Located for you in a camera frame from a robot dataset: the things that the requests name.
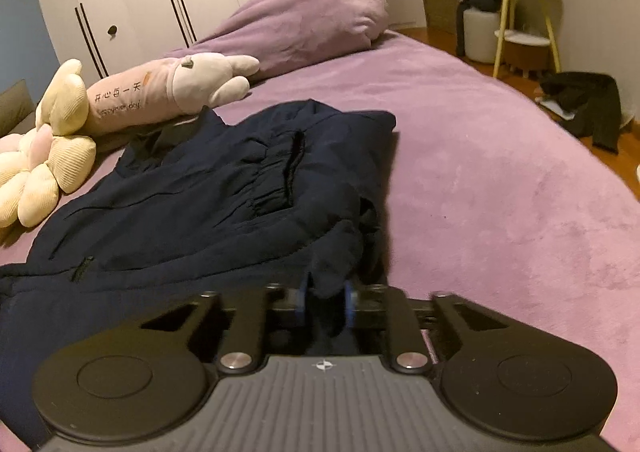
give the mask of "zipper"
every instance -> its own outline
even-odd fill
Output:
[[[80,282],[82,280],[82,276],[89,265],[94,261],[93,257],[85,257],[80,265],[74,271],[74,274],[71,276],[71,282]]]

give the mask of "stuffed bunny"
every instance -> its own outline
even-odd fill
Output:
[[[82,64],[68,60],[36,108],[36,128],[0,139],[0,228],[16,220],[36,226],[55,210],[59,189],[80,188],[95,161],[92,136],[240,100],[258,67],[249,56],[198,53],[154,60],[86,90]]]
[[[249,91],[246,78],[259,66],[250,56],[197,53],[153,60],[107,77],[88,90],[82,133],[100,136],[241,100]]]

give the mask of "black bag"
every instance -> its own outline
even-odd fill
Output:
[[[502,0],[462,0],[458,5],[456,14],[456,29],[458,36],[458,45],[456,47],[456,55],[463,57],[465,55],[465,12],[471,8],[476,8],[481,12],[495,13],[500,10]]]

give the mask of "navy blue jacket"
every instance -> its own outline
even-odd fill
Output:
[[[183,143],[160,132],[127,147],[51,217],[27,263],[0,268],[0,419],[41,442],[39,363],[166,302],[302,280],[322,302],[356,274],[379,279],[394,127],[388,112],[308,100],[236,126],[205,109]]]

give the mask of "purple pillow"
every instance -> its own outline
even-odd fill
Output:
[[[210,36],[167,57],[201,52],[251,55],[254,79],[363,51],[388,26],[385,0],[249,0]]]

